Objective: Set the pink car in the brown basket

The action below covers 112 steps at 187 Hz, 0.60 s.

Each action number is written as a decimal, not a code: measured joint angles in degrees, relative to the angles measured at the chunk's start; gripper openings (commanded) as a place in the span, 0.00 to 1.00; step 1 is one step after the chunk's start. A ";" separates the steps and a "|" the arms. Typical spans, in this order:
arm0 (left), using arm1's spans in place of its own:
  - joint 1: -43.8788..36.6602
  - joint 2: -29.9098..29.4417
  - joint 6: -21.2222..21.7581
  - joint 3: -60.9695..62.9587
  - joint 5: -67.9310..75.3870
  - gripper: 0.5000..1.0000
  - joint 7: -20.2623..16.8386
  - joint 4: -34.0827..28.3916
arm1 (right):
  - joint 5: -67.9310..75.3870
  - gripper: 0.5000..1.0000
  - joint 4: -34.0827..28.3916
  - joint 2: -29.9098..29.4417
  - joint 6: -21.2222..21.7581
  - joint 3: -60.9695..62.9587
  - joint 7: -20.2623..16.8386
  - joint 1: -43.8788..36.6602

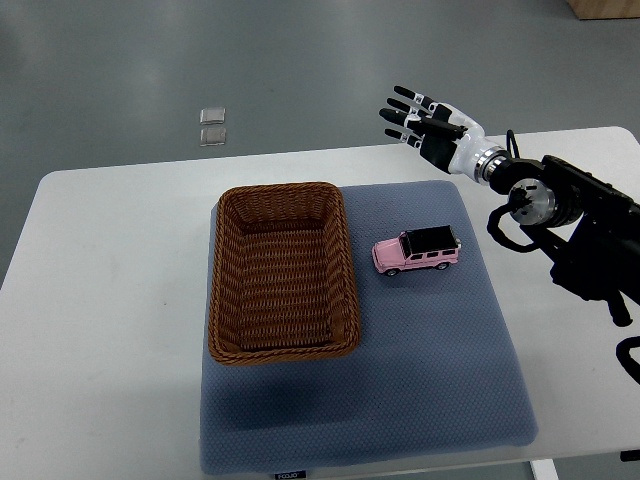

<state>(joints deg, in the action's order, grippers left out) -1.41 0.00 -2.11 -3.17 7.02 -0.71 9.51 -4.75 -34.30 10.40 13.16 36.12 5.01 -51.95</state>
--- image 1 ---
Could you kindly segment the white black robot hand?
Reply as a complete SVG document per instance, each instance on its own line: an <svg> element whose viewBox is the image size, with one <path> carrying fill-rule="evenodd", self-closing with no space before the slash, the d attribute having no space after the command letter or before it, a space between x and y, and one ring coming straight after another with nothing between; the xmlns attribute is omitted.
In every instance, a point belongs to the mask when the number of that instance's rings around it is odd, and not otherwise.
<svg viewBox="0 0 640 480"><path fill-rule="evenodd" d="M418 150L437 169L487 183L489 170L507 159L506 149L455 107L399 85L394 93L379 111L391 125L385 134Z"/></svg>

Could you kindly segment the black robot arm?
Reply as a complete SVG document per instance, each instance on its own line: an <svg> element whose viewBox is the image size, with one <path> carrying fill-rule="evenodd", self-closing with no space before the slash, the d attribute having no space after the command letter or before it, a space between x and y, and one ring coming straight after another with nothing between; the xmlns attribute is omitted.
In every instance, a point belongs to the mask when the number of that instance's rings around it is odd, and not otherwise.
<svg viewBox="0 0 640 480"><path fill-rule="evenodd" d="M616 326L631 325L626 302L639 299L639 206L630 196L551 155L497 157L482 178L507 198L487 223L498 244L541 250L554 284L606 302Z"/></svg>

